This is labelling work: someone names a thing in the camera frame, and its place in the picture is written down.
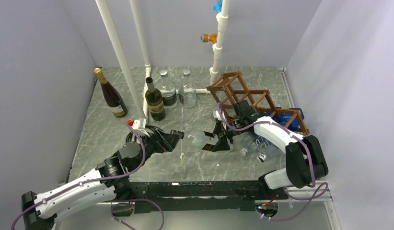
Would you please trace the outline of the small clear bottle black cap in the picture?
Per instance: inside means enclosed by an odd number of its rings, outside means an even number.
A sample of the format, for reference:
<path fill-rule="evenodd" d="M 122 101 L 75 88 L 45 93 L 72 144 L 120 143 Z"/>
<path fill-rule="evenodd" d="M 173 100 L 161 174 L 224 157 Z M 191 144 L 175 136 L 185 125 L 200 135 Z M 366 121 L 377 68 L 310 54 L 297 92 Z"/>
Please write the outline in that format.
<path fill-rule="evenodd" d="M 181 140 L 186 140 L 186 143 L 193 145 L 199 150 L 213 151 L 214 146 L 219 141 L 216 135 L 199 129 L 191 129 L 188 132 L 172 129 L 170 134 L 177 134 Z"/>

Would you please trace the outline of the dark green wine bottle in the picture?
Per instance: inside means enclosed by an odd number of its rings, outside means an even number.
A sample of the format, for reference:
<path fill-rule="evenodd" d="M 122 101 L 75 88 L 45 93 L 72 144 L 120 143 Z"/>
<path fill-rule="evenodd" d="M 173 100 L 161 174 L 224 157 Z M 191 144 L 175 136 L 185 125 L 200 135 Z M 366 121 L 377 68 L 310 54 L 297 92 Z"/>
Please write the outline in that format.
<path fill-rule="evenodd" d="M 161 121 L 166 116 L 162 94 L 159 89 L 155 88 L 152 77 L 147 77 L 145 82 L 147 84 L 145 98 L 151 117 L 155 121 Z"/>

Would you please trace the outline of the clear glass bottle silver cap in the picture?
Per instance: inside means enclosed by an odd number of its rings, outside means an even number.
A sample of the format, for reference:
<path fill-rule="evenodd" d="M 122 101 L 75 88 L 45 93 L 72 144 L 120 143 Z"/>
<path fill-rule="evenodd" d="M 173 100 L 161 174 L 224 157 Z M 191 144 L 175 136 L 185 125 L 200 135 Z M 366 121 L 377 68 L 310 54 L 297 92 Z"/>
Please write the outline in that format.
<path fill-rule="evenodd" d="M 179 102 L 183 107 L 191 108 L 197 103 L 197 86 L 188 69 L 183 71 L 180 79 L 178 96 Z"/>

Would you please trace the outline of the clear glass bottle white cap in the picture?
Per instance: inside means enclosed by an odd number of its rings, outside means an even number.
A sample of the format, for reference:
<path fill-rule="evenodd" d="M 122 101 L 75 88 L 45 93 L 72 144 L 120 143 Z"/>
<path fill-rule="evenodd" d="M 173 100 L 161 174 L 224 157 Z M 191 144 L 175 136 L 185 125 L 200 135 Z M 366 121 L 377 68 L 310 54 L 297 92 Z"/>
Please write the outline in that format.
<path fill-rule="evenodd" d="M 172 77 L 167 70 L 160 71 L 161 81 L 159 90 L 162 94 L 163 105 L 165 108 L 172 108 L 177 105 L 176 86 Z"/>

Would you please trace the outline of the dark red wine bottle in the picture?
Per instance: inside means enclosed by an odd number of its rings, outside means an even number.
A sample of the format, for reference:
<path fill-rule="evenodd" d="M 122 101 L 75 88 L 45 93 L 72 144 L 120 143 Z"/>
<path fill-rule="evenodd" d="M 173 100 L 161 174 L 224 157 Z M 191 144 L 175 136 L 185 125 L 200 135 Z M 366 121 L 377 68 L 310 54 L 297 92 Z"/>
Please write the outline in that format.
<path fill-rule="evenodd" d="M 106 104 L 115 117 L 122 118 L 127 115 L 127 107 L 115 87 L 107 80 L 102 68 L 96 67 L 94 73 L 100 83 Z"/>

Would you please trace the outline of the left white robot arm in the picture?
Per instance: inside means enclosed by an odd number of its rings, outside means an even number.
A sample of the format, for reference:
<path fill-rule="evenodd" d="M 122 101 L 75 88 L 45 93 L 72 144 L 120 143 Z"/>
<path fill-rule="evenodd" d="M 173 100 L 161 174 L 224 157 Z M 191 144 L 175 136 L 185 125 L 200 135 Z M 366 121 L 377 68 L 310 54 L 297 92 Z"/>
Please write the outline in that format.
<path fill-rule="evenodd" d="M 181 131 L 165 133 L 156 126 L 147 126 L 143 135 L 130 132 L 122 148 L 82 177 L 48 192 L 23 194 L 21 217 L 25 228 L 50 230 L 63 214 L 104 201 L 133 198 L 129 176 L 152 154 L 172 152 L 183 138 Z"/>

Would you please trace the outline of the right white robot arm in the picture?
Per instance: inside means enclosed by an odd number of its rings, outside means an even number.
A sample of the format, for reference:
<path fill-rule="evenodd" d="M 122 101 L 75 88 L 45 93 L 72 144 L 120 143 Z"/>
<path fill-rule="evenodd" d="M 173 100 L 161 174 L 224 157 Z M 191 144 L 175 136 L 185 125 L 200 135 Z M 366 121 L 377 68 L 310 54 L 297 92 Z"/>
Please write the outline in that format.
<path fill-rule="evenodd" d="M 262 198 L 271 198 L 282 187 L 315 187 L 316 180 L 328 175 L 329 169 L 317 137 L 287 129 L 264 112 L 256 112 L 246 100 L 236 103 L 233 108 L 237 115 L 233 123 L 228 123 L 221 103 L 217 103 L 216 118 L 229 130 L 238 134 L 249 131 L 270 141 L 285 154 L 286 166 L 265 174 L 264 182 L 258 185 Z"/>

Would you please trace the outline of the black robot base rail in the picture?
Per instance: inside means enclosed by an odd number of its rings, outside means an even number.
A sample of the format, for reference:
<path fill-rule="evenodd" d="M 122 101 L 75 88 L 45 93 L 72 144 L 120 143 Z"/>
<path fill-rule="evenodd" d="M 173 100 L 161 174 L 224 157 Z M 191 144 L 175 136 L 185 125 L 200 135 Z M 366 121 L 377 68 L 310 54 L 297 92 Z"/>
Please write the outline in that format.
<path fill-rule="evenodd" d="M 192 211 L 238 209 L 255 211 L 255 206 L 268 201 L 287 200 L 283 188 L 270 190 L 265 182 L 205 181 L 205 182 L 131 182 L 120 192 L 117 201 L 138 199 L 134 203 L 136 214 L 156 211 L 157 207 L 145 200 L 155 202 L 163 211 Z"/>

